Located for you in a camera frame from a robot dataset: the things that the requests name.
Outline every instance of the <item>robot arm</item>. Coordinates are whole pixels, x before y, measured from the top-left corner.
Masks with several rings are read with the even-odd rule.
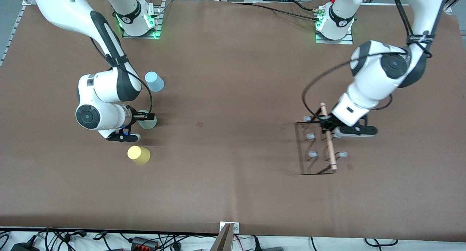
[[[99,43],[111,70],[80,78],[76,119],[84,128],[97,130],[107,140],[137,141],[138,135],[123,133],[137,120],[153,119],[130,106],[115,102],[136,99],[141,91],[138,74],[130,65],[120,41],[102,14],[86,0],[36,0],[44,17],[59,28],[88,35]]]
[[[354,60],[350,63],[354,81],[332,111],[333,118],[344,123],[347,130],[397,88],[413,84],[424,73],[427,58],[424,49],[428,50],[435,37],[444,0],[406,2],[411,6],[415,18],[407,47],[369,41],[360,45],[351,56],[351,60]],[[387,52],[391,54],[366,57]]]
[[[338,40],[343,38],[354,22],[354,15],[363,0],[335,0],[323,7],[323,13],[317,15],[316,30],[326,38]]]
[[[130,36],[141,36],[155,25],[154,5],[145,0],[108,0],[123,30]]]

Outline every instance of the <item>power cable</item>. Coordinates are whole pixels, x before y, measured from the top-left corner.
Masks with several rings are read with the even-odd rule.
[[[299,3],[299,1],[297,1],[297,0],[288,0],[288,1],[289,1],[289,2],[293,2],[293,3],[296,3],[296,5],[298,5],[298,7],[300,7],[301,9],[313,13],[313,9],[309,9],[309,8],[304,7],[304,6],[303,6],[301,3]]]
[[[173,3],[174,0],[170,0],[170,2],[168,2],[166,5],[165,5],[165,8],[163,8],[163,10],[158,14],[160,16],[160,14],[163,14],[165,12],[165,10],[168,8],[168,6],[170,6],[170,4]]]
[[[390,99],[388,100],[388,103],[386,105],[384,105],[382,107],[378,107],[378,108],[373,108],[372,110],[383,110],[383,109],[389,107],[391,105],[391,102],[393,102],[393,95],[390,94],[389,98]]]
[[[288,14],[288,15],[291,15],[291,16],[302,17],[302,18],[305,18],[305,19],[313,20],[313,21],[319,21],[319,19],[316,18],[316,17],[309,17],[309,16],[304,16],[304,15],[292,13],[292,12],[285,12],[285,11],[282,11],[282,10],[274,9],[274,8],[263,6],[263,5],[251,4],[251,6],[257,6],[257,7],[265,8],[265,9],[268,9],[268,10],[272,10],[274,12],[281,12],[281,13]]]
[[[256,248],[254,249],[254,251],[262,251],[261,243],[259,243],[259,239],[257,238],[257,236],[253,235],[253,238],[254,238],[254,242],[256,244]]]
[[[317,251],[316,245],[314,244],[314,238],[311,236],[311,244],[312,248],[314,248],[314,251]]]
[[[239,239],[238,235],[234,235],[236,239],[238,240],[238,244],[240,244],[241,251],[244,251],[243,244],[241,244],[241,240]]]
[[[3,249],[3,247],[7,244],[8,240],[10,239],[10,235],[8,234],[5,234],[5,235],[1,235],[0,236],[0,239],[2,238],[7,238],[5,239],[5,242],[3,242],[3,244],[0,246],[0,251]]]
[[[121,236],[122,238],[126,239],[126,241],[128,241],[128,242],[130,241],[130,239],[129,239],[129,238],[126,238],[126,236],[124,236],[122,233],[120,233],[120,236]]]
[[[74,234],[65,234],[65,237],[63,237],[63,236],[62,236],[63,233],[60,233],[60,232],[58,232],[58,231],[56,231],[55,229],[52,229],[52,228],[46,228],[46,233],[45,233],[45,248],[46,248],[47,251],[51,251],[51,250],[49,249],[49,246],[47,245],[47,243],[48,243],[47,237],[48,237],[48,233],[49,233],[49,232],[53,232],[53,233],[57,236],[57,238],[61,240],[60,244],[58,245],[58,250],[57,250],[57,251],[60,250],[60,247],[61,247],[61,245],[62,245],[63,243],[65,243],[66,246],[68,246],[68,250],[76,251],[76,249],[73,248],[73,246],[71,246],[71,244],[70,244],[69,242],[70,242],[71,236],[73,236],[74,234],[76,234],[77,231],[75,231]]]
[[[92,239],[99,241],[100,239],[103,239],[103,242],[105,243],[105,246],[107,247],[108,251],[112,251],[110,246],[108,245],[107,239],[105,236],[108,234],[108,231],[103,231],[101,233],[96,234]]]
[[[401,0],[395,0],[395,5],[396,5],[396,8],[398,9],[398,12],[400,13],[401,20],[403,21],[404,29],[406,30],[406,35],[407,36],[413,35],[411,23],[409,22],[408,16],[406,15],[406,12],[404,11],[403,6],[401,5]],[[427,50],[419,42],[416,42],[416,44],[427,55],[427,59],[430,59],[433,57],[432,53],[429,52],[429,50]]]
[[[368,246],[372,246],[372,247],[377,247],[379,249],[379,251],[382,251],[382,247],[386,247],[386,246],[394,246],[396,244],[398,244],[398,239],[395,239],[395,241],[391,244],[380,244],[379,241],[376,239],[376,238],[372,238],[372,240],[374,240],[374,242],[376,244],[371,244],[367,241],[367,238],[364,238],[364,242],[368,245]]]
[[[58,237],[57,237],[57,236],[54,236],[54,238],[55,238],[55,240],[52,238],[53,242],[52,242],[52,247],[50,248],[50,251],[53,251],[54,246],[55,246],[55,243],[56,243],[57,240],[58,240]]]

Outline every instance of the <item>silver bracket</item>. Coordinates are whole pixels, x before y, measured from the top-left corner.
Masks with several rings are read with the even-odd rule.
[[[353,45],[353,33],[349,30],[343,38],[331,40],[316,31],[316,43]]]
[[[226,222],[226,221],[222,221],[220,222],[220,229],[218,231],[222,231],[223,227],[225,226],[225,224],[228,224],[228,223],[231,223],[233,224],[233,233],[235,235],[239,234],[240,233],[240,223],[237,223],[237,222]]]
[[[238,230],[240,229],[239,223],[231,222],[220,222],[220,233],[215,239],[210,251],[231,251],[233,245],[233,236],[235,231],[235,224],[238,224]]]

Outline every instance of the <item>table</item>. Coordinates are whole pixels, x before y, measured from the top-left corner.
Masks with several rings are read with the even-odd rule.
[[[107,2],[89,3],[111,19]],[[108,65],[88,37],[27,7],[0,68],[0,223],[213,233],[238,221],[241,234],[465,241],[466,55],[454,16],[442,16],[423,78],[370,114],[379,134],[336,140],[349,154],[337,174],[299,175],[304,86],[369,39],[404,45],[396,7],[363,6],[357,17],[355,45],[318,45],[308,20],[175,1],[160,40],[122,40],[140,75],[165,80],[153,94],[158,126],[135,127],[152,154],[137,165],[126,156],[133,144],[75,120],[79,77]],[[329,75],[309,103],[335,104],[351,81],[348,68]],[[128,104],[148,103],[143,91]]]

